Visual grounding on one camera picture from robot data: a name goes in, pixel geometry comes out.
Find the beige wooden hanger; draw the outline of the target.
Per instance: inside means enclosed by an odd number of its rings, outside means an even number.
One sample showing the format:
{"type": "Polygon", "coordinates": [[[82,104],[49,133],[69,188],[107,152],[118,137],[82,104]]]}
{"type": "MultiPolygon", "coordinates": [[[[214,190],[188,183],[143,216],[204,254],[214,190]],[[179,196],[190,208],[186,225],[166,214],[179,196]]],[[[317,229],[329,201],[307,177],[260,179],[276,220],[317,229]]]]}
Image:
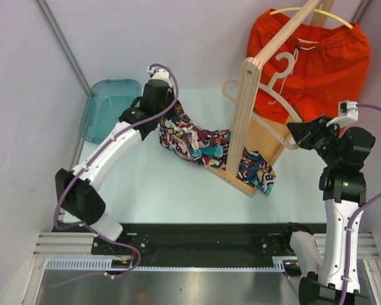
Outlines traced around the beige wooden hanger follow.
{"type": "MultiPolygon", "coordinates": [[[[278,79],[286,79],[292,72],[294,66],[295,66],[295,59],[294,56],[291,53],[288,52],[282,52],[276,55],[276,60],[280,61],[281,59],[286,58],[288,61],[288,66],[283,72],[275,72],[271,80],[269,81],[268,85],[264,85],[261,82],[258,83],[258,89],[266,92],[269,94],[276,102],[279,102],[289,113],[290,117],[293,119],[296,123],[301,123],[302,119],[298,115],[298,113],[294,110],[294,108],[280,95],[280,93],[276,92],[273,87],[278,79]]],[[[222,93],[225,98],[233,102],[234,104],[237,104],[237,100],[235,97],[233,97],[230,93],[228,93],[227,88],[230,83],[238,82],[238,77],[229,78],[225,81],[223,87],[222,87],[222,93]]],[[[260,117],[258,114],[253,115],[253,119],[260,124],[265,130],[267,130],[274,138],[282,144],[285,148],[289,150],[295,150],[298,149],[298,146],[296,144],[290,143],[286,137],[282,136],[280,133],[278,133],[273,127],[271,127],[270,124],[268,124],[262,117],[260,117]]]]}

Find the orange shorts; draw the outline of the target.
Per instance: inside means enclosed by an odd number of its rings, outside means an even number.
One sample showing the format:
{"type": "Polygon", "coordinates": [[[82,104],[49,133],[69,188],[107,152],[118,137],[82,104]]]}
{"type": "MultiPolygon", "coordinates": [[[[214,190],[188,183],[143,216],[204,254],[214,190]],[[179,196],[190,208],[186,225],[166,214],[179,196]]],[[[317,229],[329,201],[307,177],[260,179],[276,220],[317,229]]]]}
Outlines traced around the orange shorts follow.
{"type": "MultiPolygon", "coordinates": [[[[286,25],[290,17],[272,14],[270,9],[253,24],[246,57],[257,55],[286,25]]],[[[352,22],[329,29],[301,24],[264,65],[261,82],[268,85],[275,72],[283,72],[288,60],[276,59],[282,52],[291,53],[295,65],[291,74],[277,79],[273,89],[299,114],[302,121],[321,115],[334,118],[338,103],[358,101],[371,60],[371,48],[360,26],[352,22]]],[[[272,121],[284,124],[288,111],[268,93],[258,90],[255,110],[272,121]]]]}

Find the colourful comic print shorts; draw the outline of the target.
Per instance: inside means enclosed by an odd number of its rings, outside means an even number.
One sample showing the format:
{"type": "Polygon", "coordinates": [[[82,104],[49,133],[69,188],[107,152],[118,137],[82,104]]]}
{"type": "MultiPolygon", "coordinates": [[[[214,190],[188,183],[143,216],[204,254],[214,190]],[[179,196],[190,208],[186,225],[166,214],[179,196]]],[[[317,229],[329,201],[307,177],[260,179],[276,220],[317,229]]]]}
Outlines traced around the colourful comic print shorts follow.
{"type": "MultiPolygon", "coordinates": [[[[211,131],[195,125],[180,102],[172,110],[172,117],[166,116],[159,122],[159,143],[189,163],[225,170],[231,131],[211,131]]],[[[237,177],[270,195],[276,174],[258,151],[244,149],[237,177]]]]}

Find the yellow round hanger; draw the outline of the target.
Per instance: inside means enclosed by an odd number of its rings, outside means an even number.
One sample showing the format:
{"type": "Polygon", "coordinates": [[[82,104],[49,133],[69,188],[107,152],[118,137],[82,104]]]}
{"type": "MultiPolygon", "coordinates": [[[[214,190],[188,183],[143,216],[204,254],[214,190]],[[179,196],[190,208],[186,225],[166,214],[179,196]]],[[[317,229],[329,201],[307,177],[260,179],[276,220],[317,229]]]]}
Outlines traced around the yellow round hanger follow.
{"type": "MultiPolygon", "coordinates": [[[[270,14],[276,15],[279,13],[286,13],[289,11],[299,11],[300,9],[301,9],[301,7],[284,8],[284,9],[280,9],[280,10],[274,10],[274,11],[270,12],[270,14]]],[[[313,26],[322,26],[321,17],[328,17],[328,18],[332,18],[332,19],[340,22],[342,25],[346,26],[348,29],[354,28],[354,26],[350,22],[347,22],[343,18],[340,18],[339,16],[336,16],[336,15],[334,15],[330,12],[327,12],[325,10],[313,9],[312,12],[315,13],[315,15],[313,16],[312,21],[311,21],[311,25],[313,25],[313,26]]]]}

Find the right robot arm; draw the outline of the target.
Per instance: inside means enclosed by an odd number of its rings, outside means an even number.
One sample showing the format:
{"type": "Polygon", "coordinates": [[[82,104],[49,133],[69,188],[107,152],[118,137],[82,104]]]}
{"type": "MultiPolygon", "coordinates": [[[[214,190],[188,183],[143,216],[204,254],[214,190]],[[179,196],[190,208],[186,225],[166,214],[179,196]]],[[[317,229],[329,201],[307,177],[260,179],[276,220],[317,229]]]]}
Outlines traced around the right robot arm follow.
{"type": "Polygon", "coordinates": [[[361,127],[340,131],[340,125],[321,116],[311,122],[287,123],[297,146],[315,150],[326,163],[320,179],[326,212],[324,254],[314,236],[296,224],[280,239],[281,250],[295,255],[302,278],[300,304],[370,304],[358,280],[358,230],[366,203],[361,169],[375,145],[375,137],[361,127]]]}

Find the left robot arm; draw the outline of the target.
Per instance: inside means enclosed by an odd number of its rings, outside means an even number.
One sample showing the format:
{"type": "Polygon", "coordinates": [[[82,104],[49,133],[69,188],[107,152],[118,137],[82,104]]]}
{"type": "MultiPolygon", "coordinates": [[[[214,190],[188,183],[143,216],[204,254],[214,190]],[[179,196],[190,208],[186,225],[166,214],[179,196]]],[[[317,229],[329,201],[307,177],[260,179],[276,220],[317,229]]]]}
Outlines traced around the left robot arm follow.
{"type": "Polygon", "coordinates": [[[55,175],[60,208],[106,237],[105,246],[114,254],[124,252],[128,239],[123,227],[106,211],[99,195],[104,180],[117,162],[153,132],[161,117],[174,105],[174,84],[168,77],[153,76],[141,96],[120,115],[112,131],[83,162],[55,175]]]}

